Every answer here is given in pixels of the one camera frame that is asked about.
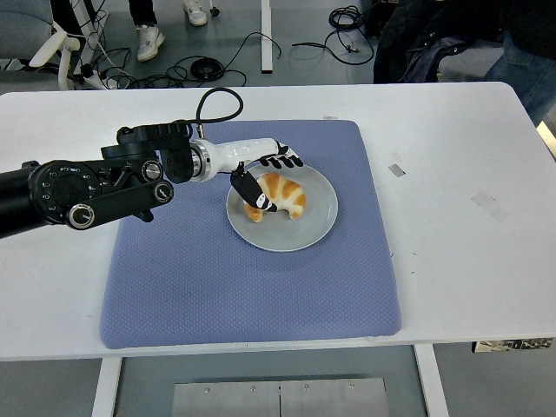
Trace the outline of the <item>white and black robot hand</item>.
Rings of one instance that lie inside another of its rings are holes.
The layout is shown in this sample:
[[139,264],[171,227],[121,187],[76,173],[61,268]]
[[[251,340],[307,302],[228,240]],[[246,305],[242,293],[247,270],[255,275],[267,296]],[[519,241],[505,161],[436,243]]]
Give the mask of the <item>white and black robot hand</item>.
[[232,187],[251,207],[275,212],[277,207],[263,192],[256,179],[244,169],[245,165],[259,161],[262,165],[272,164],[280,169],[282,165],[301,167],[303,162],[288,146],[272,138],[242,140],[223,144],[200,141],[205,148],[201,181],[212,179],[217,173],[230,173]]

